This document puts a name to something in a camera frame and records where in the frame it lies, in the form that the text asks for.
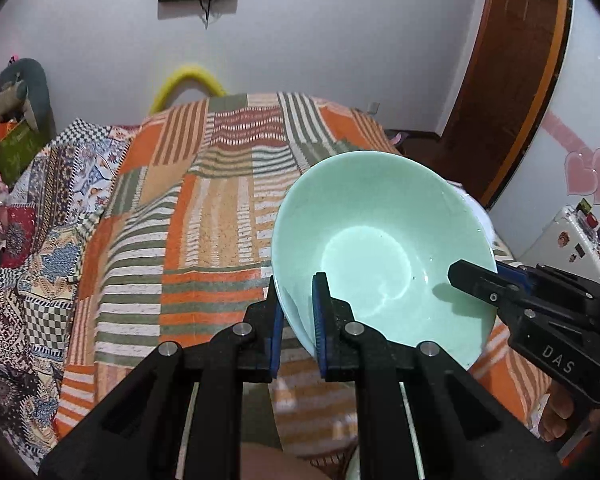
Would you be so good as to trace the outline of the right hand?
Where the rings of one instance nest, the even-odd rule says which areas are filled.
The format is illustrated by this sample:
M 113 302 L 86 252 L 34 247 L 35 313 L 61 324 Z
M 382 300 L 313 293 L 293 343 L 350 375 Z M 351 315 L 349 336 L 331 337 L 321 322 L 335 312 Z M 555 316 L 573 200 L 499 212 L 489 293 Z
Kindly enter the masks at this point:
M 569 428 L 569 419 L 574 412 L 571 393 L 558 382 L 552 382 L 548 389 L 547 404 L 543 410 L 538 430 L 545 442 L 561 438 Z

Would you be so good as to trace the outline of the left hand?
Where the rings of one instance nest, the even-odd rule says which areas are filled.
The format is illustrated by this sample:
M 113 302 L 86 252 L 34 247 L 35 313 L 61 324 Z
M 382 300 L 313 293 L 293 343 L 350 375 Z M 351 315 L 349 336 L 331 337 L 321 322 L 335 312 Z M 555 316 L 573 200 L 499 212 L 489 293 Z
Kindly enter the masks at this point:
M 255 443 L 243 443 L 240 447 L 240 478 L 266 479 L 323 479 L 323 471 L 303 460 L 285 454 L 276 448 Z

